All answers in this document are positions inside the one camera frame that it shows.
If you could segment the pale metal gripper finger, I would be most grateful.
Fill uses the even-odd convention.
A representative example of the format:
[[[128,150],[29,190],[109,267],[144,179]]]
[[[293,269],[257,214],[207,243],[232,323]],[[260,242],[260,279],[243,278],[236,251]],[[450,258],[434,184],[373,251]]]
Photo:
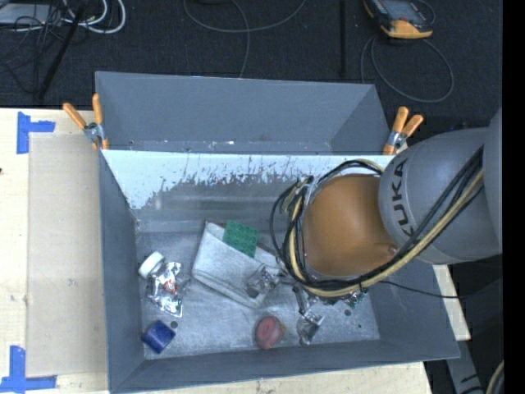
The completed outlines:
[[[279,282],[278,269],[263,264],[248,278],[244,289],[249,298],[258,298],[275,289]]]
[[[301,317],[296,323],[296,332],[301,345],[309,346],[313,342],[313,338],[316,336],[324,320],[324,315],[315,314],[312,311],[301,314]]]

